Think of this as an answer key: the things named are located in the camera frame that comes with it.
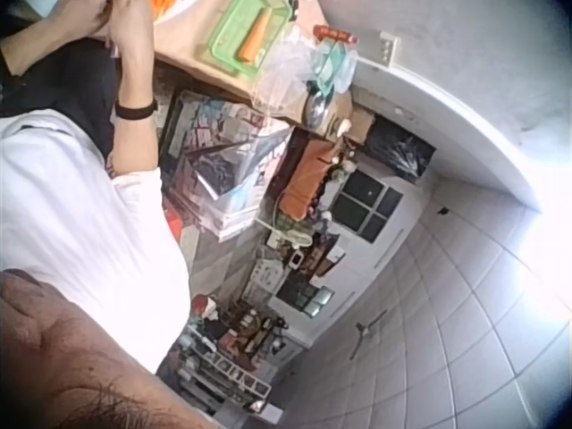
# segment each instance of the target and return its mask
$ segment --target hair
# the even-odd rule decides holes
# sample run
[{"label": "hair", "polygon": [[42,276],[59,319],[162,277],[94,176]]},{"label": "hair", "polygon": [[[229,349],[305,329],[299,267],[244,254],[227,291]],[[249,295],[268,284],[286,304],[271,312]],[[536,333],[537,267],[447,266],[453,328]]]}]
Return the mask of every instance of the hair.
[{"label": "hair", "polygon": [[173,416],[150,410],[113,389],[100,388],[89,403],[52,429],[162,429],[184,427]]}]

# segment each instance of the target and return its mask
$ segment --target window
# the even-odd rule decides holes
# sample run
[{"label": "window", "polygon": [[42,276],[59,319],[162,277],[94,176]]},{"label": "window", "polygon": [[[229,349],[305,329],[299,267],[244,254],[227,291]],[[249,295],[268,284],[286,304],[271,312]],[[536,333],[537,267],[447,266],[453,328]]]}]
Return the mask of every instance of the window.
[{"label": "window", "polygon": [[356,170],[332,205],[333,219],[373,243],[399,205],[397,190]]}]

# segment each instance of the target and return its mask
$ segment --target ceiling fan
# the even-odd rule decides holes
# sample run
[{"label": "ceiling fan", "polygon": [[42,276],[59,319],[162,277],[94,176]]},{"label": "ceiling fan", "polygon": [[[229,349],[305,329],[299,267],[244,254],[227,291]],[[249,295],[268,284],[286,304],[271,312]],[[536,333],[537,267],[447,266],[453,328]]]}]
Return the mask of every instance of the ceiling fan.
[{"label": "ceiling fan", "polygon": [[370,324],[356,324],[357,330],[359,331],[359,338],[357,339],[356,348],[351,354],[349,360],[354,360],[364,338],[371,338],[372,335],[370,330],[382,319],[385,313],[387,313],[387,310],[383,310],[382,313],[378,315]]}]

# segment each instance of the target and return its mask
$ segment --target man's arm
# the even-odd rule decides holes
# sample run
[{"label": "man's arm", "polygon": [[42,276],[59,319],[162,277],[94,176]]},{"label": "man's arm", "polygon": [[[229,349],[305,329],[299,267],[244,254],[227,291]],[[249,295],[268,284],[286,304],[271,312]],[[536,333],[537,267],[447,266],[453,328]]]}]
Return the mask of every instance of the man's arm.
[{"label": "man's arm", "polygon": [[105,0],[60,0],[49,17],[0,41],[8,71],[23,75],[63,45],[93,34],[107,17]]},{"label": "man's arm", "polygon": [[45,19],[0,41],[2,54],[12,76],[21,76],[34,63],[70,42],[62,27]]},{"label": "man's arm", "polygon": [[[151,105],[155,56],[151,2],[115,0],[111,38],[122,55],[120,106],[141,109]],[[117,119],[113,165],[118,175],[155,170],[158,152],[155,118]]]}]

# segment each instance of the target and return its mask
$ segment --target white t-shirt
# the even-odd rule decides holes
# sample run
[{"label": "white t-shirt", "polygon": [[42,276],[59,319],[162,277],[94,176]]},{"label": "white t-shirt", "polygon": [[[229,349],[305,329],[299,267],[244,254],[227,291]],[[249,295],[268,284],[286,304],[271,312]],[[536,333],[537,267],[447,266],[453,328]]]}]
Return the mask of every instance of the white t-shirt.
[{"label": "white t-shirt", "polygon": [[85,132],[54,111],[0,119],[8,268],[53,284],[152,373],[189,317],[189,274],[159,170],[111,180]]}]

